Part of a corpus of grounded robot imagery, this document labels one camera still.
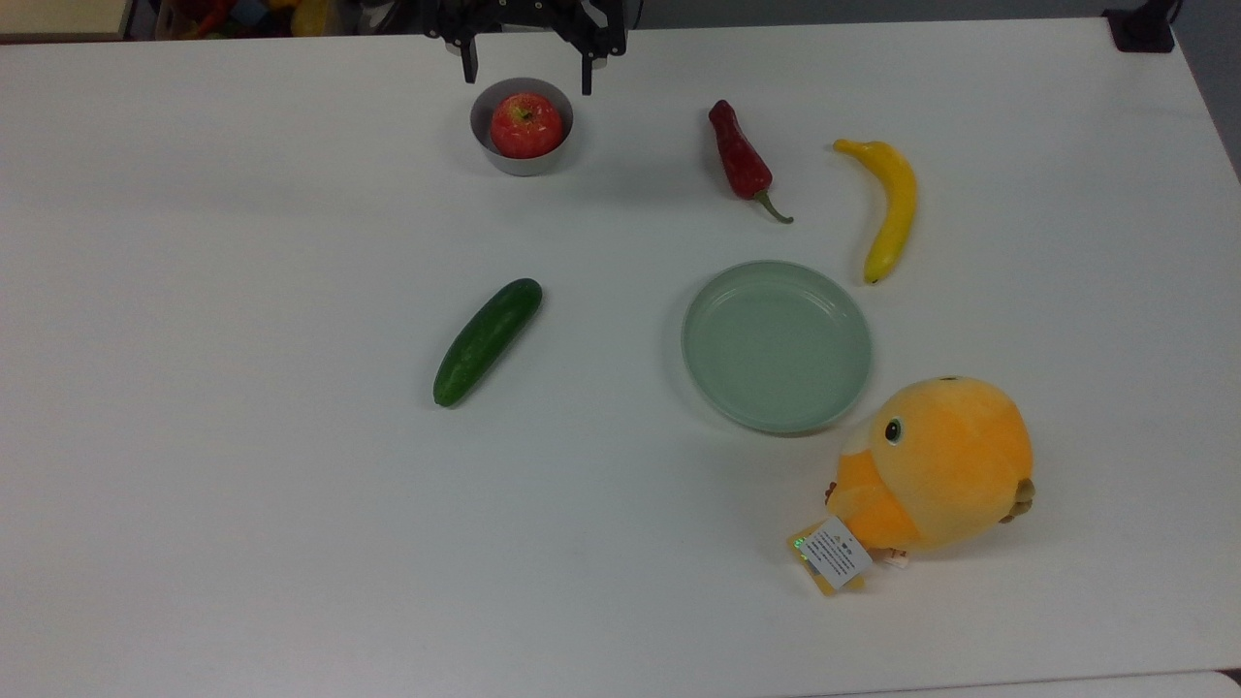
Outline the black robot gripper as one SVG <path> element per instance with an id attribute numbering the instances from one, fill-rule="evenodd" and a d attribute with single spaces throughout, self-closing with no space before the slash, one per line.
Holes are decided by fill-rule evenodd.
<path id="1" fill-rule="evenodd" d="M 594 60 L 620 56 L 628 48 L 624 1 L 423 1 L 422 34 L 460 46 L 462 75 L 477 83 L 474 37 L 500 25 L 547 30 L 570 43 L 581 58 L 581 93 L 593 93 Z"/>

